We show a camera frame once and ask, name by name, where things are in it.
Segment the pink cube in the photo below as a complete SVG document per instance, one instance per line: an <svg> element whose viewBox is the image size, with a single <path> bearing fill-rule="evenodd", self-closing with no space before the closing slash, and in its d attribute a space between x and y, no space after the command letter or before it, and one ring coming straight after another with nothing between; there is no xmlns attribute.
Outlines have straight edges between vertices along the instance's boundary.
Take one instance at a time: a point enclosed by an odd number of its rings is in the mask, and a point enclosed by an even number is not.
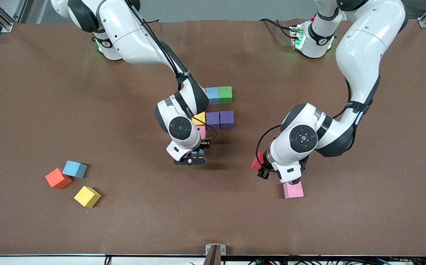
<svg viewBox="0 0 426 265"><path fill-rule="evenodd" d="M264 152L259 152L257 156L259 156L259 161L262 164L264 164ZM259 162L257 161L257 157L255 156L254 156L254 161L252 162L251 168L257 172L262 168L262 166L260 166Z"/></svg>
<svg viewBox="0 0 426 265"><path fill-rule="evenodd" d="M300 198L304 197L303 195L303 187L301 185L301 181L295 185L291 185L289 183L283 184L283 190L285 191L285 198Z"/></svg>
<svg viewBox="0 0 426 265"><path fill-rule="evenodd" d="M198 126L198 131L200 132L200 137L203 139L206 139L206 127L205 126Z"/></svg>

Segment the green cube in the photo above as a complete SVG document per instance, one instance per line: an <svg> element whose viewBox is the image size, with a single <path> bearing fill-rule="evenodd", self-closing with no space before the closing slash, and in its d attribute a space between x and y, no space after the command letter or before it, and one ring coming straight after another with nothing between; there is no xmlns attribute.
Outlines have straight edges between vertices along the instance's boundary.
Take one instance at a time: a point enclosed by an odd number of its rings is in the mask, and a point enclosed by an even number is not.
<svg viewBox="0 0 426 265"><path fill-rule="evenodd" d="M220 86L220 104L233 103L233 88L230 86Z"/></svg>

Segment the brown tabletop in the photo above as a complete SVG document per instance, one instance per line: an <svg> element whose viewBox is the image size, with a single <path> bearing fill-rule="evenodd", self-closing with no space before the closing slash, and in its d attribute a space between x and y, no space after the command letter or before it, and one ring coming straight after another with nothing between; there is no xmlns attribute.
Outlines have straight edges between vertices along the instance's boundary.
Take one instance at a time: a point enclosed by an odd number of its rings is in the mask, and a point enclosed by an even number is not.
<svg viewBox="0 0 426 265"><path fill-rule="evenodd" d="M426 255L426 29L410 21L383 56L353 148L313 153L305 197L284 199L249 168L256 143L296 104L341 110L336 45L307 59L263 22L152 27L203 87L232 85L233 103L208 110L235 111L235 128L208 165L175 166L154 118L177 87L167 67L104 59L75 25L14 25L0 39L0 254ZM50 188L67 160L85 178ZM73 199L82 186L102 194L94 208Z"/></svg>

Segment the orange cube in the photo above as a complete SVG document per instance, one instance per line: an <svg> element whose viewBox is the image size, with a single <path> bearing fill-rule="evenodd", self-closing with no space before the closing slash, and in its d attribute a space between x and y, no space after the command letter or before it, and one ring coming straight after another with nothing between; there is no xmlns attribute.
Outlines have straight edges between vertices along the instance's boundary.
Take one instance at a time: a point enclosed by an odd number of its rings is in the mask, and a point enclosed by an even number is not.
<svg viewBox="0 0 426 265"><path fill-rule="evenodd" d="M59 168L56 168L51 173L47 174L46 180L52 188L57 188L58 190L61 190L72 182L71 177L64 175Z"/></svg>

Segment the purple cube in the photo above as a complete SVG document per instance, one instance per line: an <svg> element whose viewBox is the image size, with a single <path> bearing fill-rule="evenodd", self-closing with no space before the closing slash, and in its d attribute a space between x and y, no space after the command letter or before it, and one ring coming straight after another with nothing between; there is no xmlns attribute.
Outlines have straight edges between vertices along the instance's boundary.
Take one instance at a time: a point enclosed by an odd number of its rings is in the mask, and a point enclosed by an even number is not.
<svg viewBox="0 0 426 265"><path fill-rule="evenodd" d="M234 128L234 111L220 111L220 127Z"/></svg>
<svg viewBox="0 0 426 265"><path fill-rule="evenodd" d="M220 129L220 113L219 112L207 112L206 113L206 124L209 126Z"/></svg>

